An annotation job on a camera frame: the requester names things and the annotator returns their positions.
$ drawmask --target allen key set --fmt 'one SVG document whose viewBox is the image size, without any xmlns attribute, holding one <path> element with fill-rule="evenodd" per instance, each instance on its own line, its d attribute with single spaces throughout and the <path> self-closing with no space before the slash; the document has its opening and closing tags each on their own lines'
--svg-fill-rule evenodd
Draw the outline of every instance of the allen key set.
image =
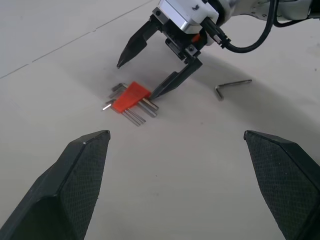
<svg viewBox="0 0 320 240">
<path fill-rule="evenodd" d="M 146 120 L 131 109 L 134 106 L 140 107 L 152 118 L 157 116 L 156 111 L 159 107 L 148 99 L 151 92 L 138 83 L 133 82 L 129 86 L 125 83 L 119 83 L 111 90 L 112 93 L 109 96 L 111 100 L 105 103 L 103 111 L 111 108 L 138 127 L 144 124 Z"/>
</svg>

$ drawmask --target white table surface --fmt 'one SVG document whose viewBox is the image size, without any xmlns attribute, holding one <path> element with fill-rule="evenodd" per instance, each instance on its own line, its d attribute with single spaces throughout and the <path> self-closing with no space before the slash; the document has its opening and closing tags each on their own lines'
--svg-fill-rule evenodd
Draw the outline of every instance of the white table surface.
<svg viewBox="0 0 320 240">
<path fill-rule="evenodd" d="M 2 75 L 28 65 L 0 79 L 0 225 L 70 141 L 110 130 L 100 196 L 85 239 L 283 240 L 260 193 L 243 134 L 256 130 L 297 142 L 320 163 L 319 21 L 273 29 L 248 54 L 205 48 L 202 68 L 156 101 L 157 118 L 145 116 L 147 123 L 136 127 L 112 110 L 101 112 L 111 87 L 137 81 L 153 89 L 184 64 L 157 33 L 138 57 L 116 68 L 129 37 L 157 2 L 94 29 L 146 1 L 131 2 L 69 0 L 63 4 L 75 5 L 74 16 L 90 9 L 81 18 L 90 27 L 80 18 L 71 26 L 51 22 L 68 34 L 50 41 L 55 32 L 46 28 L 39 43 L 19 46 L 21 52 L 15 47 L 22 39 L 1 36 L 6 42 L 1 42 L 6 51 L 0 56 Z M 34 19 L 26 28 L 54 15 L 50 10 L 56 8 L 46 4 L 48 14 L 32 9 Z M 104 16 L 102 8 L 110 15 Z M 223 29 L 235 45 L 246 46 L 264 24 L 241 16 Z M 0 27 L 1 33 L 13 31 Z M 34 33 L 17 34 L 31 41 Z M 218 101 L 217 84 L 245 79 L 253 83 L 224 89 L 225 100 Z"/>
</svg>

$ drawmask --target orange component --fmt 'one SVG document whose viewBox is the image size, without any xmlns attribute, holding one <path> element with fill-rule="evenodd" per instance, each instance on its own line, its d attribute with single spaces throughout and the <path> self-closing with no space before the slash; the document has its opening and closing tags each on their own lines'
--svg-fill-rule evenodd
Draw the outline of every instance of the orange component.
<svg viewBox="0 0 320 240">
<path fill-rule="evenodd" d="M 201 38 L 201 35 L 200 33 L 198 33 L 197 35 L 195 35 L 192 39 L 191 39 L 191 42 L 194 44 L 196 42 L 198 42 Z"/>
<path fill-rule="evenodd" d="M 151 92 L 135 81 L 128 86 L 125 92 L 112 104 L 112 108 L 119 113 L 137 105 L 143 98 L 148 98 Z"/>
</svg>

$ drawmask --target white floor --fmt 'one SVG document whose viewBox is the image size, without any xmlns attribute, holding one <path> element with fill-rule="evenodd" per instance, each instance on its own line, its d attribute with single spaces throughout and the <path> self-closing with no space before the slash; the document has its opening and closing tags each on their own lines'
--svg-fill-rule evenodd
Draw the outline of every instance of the white floor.
<svg viewBox="0 0 320 240">
<path fill-rule="evenodd" d="M 319 21 L 273 29 L 248 54 L 207 47 L 203 67 L 157 100 L 158 117 L 135 127 L 101 112 L 111 87 L 137 81 L 153 89 L 184 66 L 158 33 L 116 68 L 157 1 L 28 2 L 0 2 L 0 225 L 68 142 L 106 129 L 111 141 L 86 239 L 284 239 L 243 133 L 287 138 L 320 163 Z M 264 24 L 241 16 L 223 29 L 246 46 Z M 215 85 L 249 78 L 217 100 Z"/>
</svg>

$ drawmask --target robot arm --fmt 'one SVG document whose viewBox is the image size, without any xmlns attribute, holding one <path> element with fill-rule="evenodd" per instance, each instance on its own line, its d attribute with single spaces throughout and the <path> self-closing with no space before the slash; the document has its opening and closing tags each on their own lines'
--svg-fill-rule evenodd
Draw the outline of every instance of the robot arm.
<svg viewBox="0 0 320 240">
<path fill-rule="evenodd" d="M 266 21 L 260 38 L 248 47 L 232 45 L 220 28 L 232 16 L 238 15 Z M 167 46 L 186 67 L 163 81 L 152 92 L 150 99 L 154 99 L 177 88 L 202 66 L 198 56 L 204 46 L 216 42 L 234 53 L 248 53 L 264 42 L 273 26 L 287 27 L 311 18 L 320 18 L 319 0 L 160 0 L 149 21 L 129 40 L 117 67 L 138 55 L 157 31 L 163 33 Z"/>
</svg>

